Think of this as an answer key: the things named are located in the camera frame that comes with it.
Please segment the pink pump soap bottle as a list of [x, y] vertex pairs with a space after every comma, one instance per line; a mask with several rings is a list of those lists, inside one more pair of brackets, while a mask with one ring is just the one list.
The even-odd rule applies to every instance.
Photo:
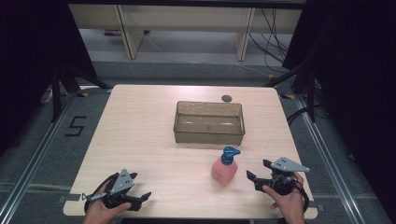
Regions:
[[239, 155], [241, 151], [234, 147], [226, 147], [222, 154], [212, 164], [211, 176], [222, 186], [227, 186], [234, 178], [238, 165], [234, 161], [234, 157]]

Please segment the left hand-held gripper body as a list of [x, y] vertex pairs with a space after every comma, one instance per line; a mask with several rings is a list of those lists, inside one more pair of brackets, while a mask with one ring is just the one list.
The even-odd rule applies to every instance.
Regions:
[[127, 192], [133, 186], [134, 180], [131, 179], [130, 173], [126, 169], [110, 175], [92, 194], [82, 194], [82, 200], [85, 202], [84, 211], [87, 212], [89, 205], [98, 200], [101, 200], [107, 208], [115, 208], [122, 203], [130, 203], [132, 206], [129, 211], [138, 211], [139, 199], [127, 195]]

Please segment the black metal stand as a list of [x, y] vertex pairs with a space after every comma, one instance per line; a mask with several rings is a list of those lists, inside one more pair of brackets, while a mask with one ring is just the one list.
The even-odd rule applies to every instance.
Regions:
[[295, 79], [290, 89], [296, 94], [301, 94], [304, 92], [307, 94], [307, 105], [303, 109], [300, 109], [299, 113], [306, 112], [311, 121], [315, 122], [315, 76], [312, 69], [308, 68], [306, 65], [297, 65], [293, 69], [289, 70], [289, 72], [265, 84], [265, 87], [273, 88], [274, 86], [291, 77], [295, 77]]
[[53, 102], [53, 121], [59, 118], [62, 112], [60, 84], [63, 84], [67, 92], [78, 93], [81, 91], [81, 88], [77, 84], [75, 77], [82, 77], [91, 84], [94, 84], [103, 90], [112, 89], [112, 86], [99, 80], [96, 74], [90, 75], [67, 63], [55, 63], [52, 67], [50, 75]]

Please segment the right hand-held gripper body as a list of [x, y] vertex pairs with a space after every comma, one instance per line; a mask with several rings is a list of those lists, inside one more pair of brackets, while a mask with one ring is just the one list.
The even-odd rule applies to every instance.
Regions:
[[297, 178], [295, 172], [309, 173], [310, 169], [286, 157], [272, 161], [271, 179], [264, 179], [264, 183], [254, 183], [255, 190], [262, 191], [264, 185], [273, 189], [279, 195], [285, 196], [296, 187]]

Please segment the metal floor rail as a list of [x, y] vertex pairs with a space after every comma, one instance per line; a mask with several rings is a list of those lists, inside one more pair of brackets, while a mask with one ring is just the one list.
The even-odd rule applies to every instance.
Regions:
[[316, 145], [318, 150], [318, 154], [321, 157], [321, 160], [330, 176], [330, 179], [334, 185], [334, 188], [341, 200], [342, 205], [346, 210], [346, 214], [348, 215], [350, 222], [352, 224], [367, 224], [365, 218], [362, 215], [362, 212], [353, 198], [353, 195], [347, 186], [347, 182], [342, 177], [331, 153], [328, 149], [317, 124], [311, 119], [308, 115], [308, 112], [305, 111], [303, 113], [304, 123], [310, 132], [311, 137]]
[[63, 105], [61, 107], [61, 112], [59, 116], [50, 124], [48, 127], [43, 139], [35, 150], [33, 157], [29, 160], [29, 163], [23, 170], [19, 180], [14, 185], [12, 191], [7, 197], [6, 202], [3, 204], [0, 209], [0, 224], [8, 224], [15, 214], [23, 195], [28, 189], [31, 180], [33, 179], [38, 167], [41, 162], [44, 160], [49, 148], [52, 143], [56, 133], [58, 132], [62, 122], [64, 120], [65, 114], [73, 103], [77, 95], [75, 93], [67, 93]]

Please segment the beige wooden shelf unit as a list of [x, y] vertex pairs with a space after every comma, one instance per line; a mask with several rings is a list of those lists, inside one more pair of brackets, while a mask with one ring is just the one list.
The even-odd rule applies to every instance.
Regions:
[[291, 35], [302, 11], [258, 7], [166, 7], [71, 4], [80, 29], [119, 30], [128, 58], [136, 57], [145, 31], [232, 33], [237, 60], [245, 60], [248, 36]]

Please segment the person's right hand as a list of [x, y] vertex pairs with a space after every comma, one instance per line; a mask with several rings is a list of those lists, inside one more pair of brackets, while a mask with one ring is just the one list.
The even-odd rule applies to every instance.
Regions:
[[270, 208], [278, 209], [287, 224], [305, 224], [304, 196], [299, 190], [294, 189], [290, 194], [282, 196], [266, 185], [262, 189], [274, 200]]

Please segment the grey tape strip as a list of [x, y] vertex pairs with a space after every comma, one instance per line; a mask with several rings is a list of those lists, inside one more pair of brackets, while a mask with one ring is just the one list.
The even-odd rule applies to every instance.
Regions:
[[81, 198], [81, 194], [67, 194], [67, 195], [61, 195], [58, 199], [58, 203], [65, 203], [68, 201], [71, 202], [78, 202]]

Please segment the person's left hand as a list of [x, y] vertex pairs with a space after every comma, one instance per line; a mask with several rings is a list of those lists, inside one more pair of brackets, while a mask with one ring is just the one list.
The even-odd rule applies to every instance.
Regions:
[[89, 205], [82, 224], [116, 224], [116, 217], [127, 211], [132, 205], [122, 203], [115, 208], [107, 208], [101, 200]]

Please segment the clear brown plastic box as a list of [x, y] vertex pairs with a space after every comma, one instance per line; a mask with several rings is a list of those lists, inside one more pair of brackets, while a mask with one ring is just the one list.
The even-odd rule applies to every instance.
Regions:
[[240, 145], [245, 136], [243, 107], [235, 103], [177, 103], [177, 143]]

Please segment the black curtain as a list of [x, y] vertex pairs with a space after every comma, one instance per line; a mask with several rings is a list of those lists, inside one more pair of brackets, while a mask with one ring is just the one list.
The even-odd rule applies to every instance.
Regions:
[[0, 0], [0, 156], [21, 133], [55, 73], [96, 79], [66, 0]]
[[305, 0], [285, 67], [309, 51], [338, 132], [396, 224], [396, 0]]

